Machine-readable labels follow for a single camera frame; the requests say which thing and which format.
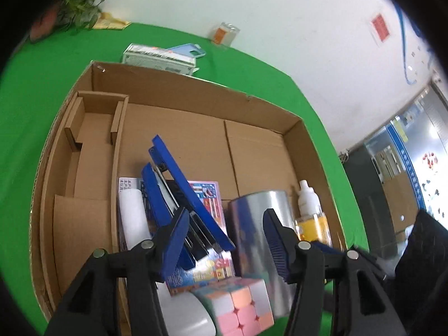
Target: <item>green table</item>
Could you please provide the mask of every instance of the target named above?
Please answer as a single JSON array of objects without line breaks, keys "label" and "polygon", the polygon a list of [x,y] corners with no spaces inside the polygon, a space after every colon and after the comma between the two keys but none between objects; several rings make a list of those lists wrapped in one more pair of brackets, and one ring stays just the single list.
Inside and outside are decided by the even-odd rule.
[{"label": "green table", "polygon": [[[46,321],[31,284],[28,228],[40,153],[63,99],[84,68],[91,60],[119,62],[132,42],[164,48],[198,43],[207,55],[198,59],[196,77],[299,115],[322,161],[347,244],[367,246],[361,215],[336,151],[319,117],[289,76],[240,51],[216,47],[176,30],[132,24],[123,31],[57,32],[35,45],[25,44],[0,82],[0,269],[16,302],[38,331],[45,330]],[[279,335],[284,325],[284,320],[277,322],[277,327],[266,333]]]}]

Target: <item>potted plant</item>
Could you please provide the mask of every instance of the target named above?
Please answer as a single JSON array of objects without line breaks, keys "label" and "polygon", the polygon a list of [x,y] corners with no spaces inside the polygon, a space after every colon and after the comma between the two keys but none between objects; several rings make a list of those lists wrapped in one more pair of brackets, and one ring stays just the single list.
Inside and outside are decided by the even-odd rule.
[{"label": "potted plant", "polygon": [[34,22],[30,31],[30,40],[35,42],[48,36],[56,25],[91,29],[98,20],[101,12],[99,5],[103,1],[60,0],[56,2]]}]

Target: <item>plastic bottle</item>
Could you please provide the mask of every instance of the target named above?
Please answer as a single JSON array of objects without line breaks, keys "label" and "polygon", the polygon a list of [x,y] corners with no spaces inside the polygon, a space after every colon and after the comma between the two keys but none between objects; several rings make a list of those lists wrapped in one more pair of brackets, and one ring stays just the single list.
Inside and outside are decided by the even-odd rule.
[{"label": "plastic bottle", "polygon": [[296,220],[296,231],[300,240],[318,240],[328,246],[332,245],[330,230],[325,214],[322,212],[319,197],[306,180],[300,181],[299,191],[300,218]]}]

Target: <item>red sticker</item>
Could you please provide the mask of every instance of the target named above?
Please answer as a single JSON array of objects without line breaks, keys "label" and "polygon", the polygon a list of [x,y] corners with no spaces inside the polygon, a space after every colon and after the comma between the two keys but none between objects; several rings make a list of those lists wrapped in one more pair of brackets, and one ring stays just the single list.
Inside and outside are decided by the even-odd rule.
[{"label": "red sticker", "polygon": [[375,18],[372,20],[372,24],[375,27],[375,30],[378,33],[381,42],[385,41],[390,33],[382,15],[378,14],[377,16],[375,16]]}]

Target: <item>white box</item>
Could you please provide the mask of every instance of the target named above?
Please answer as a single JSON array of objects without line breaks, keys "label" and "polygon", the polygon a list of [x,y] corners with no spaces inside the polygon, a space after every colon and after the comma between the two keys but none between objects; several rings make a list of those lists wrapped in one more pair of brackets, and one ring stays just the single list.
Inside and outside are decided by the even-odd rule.
[{"label": "white box", "polygon": [[196,58],[187,57],[170,50],[130,44],[123,53],[122,63],[132,66],[159,69],[191,76],[196,68]]}]

